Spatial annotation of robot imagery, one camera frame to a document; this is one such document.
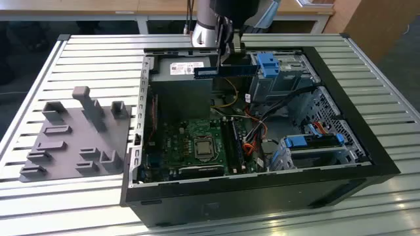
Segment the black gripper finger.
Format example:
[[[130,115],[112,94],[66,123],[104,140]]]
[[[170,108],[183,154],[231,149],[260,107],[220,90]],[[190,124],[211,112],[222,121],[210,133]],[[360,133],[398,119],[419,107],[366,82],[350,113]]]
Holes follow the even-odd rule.
[[[223,40],[222,64],[238,65],[247,56],[246,44],[242,42],[240,29],[232,29],[226,33]]]
[[[222,66],[224,60],[230,57],[230,44],[234,37],[232,21],[227,17],[218,17],[218,66]]]

